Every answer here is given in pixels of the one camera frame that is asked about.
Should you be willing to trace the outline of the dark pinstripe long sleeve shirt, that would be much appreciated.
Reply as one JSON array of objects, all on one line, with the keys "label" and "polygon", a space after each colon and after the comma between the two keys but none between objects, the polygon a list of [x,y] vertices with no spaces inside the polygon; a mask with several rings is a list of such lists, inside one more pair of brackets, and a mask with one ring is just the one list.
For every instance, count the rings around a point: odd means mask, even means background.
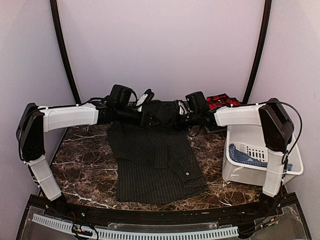
[{"label": "dark pinstripe long sleeve shirt", "polygon": [[120,202],[167,204],[207,189],[183,131],[114,122],[107,129],[107,140],[117,161],[116,197]]}]

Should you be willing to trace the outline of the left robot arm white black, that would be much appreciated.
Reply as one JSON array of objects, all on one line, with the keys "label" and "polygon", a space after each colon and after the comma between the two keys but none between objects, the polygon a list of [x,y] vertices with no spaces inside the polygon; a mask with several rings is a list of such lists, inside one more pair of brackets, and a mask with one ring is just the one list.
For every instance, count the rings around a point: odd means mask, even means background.
[{"label": "left robot arm white black", "polygon": [[93,98],[84,104],[64,106],[37,106],[29,103],[16,130],[20,159],[31,172],[33,180],[51,201],[51,210],[60,218],[71,213],[65,203],[46,159],[45,133],[75,126],[104,125],[123,122],[147,128],[160,123],[150,111],[139,111],[132,105],[123,105],[110,98]]}]

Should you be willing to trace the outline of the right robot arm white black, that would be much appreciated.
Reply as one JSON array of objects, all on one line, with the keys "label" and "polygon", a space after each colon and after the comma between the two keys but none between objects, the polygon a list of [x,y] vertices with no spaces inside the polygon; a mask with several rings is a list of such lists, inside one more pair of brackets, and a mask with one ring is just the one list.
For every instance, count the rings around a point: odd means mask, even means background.
[{"label": "right robot arm white black", "polygon": [[208,103],[187,107],[173,103],[175,124],[225,127],[222,178],[262,187],[271,198],[278,195],[287,172],[288,147],[294,140],[294,124],[282,103],[273,98],[249,105],[232,104],[210,109]]}]

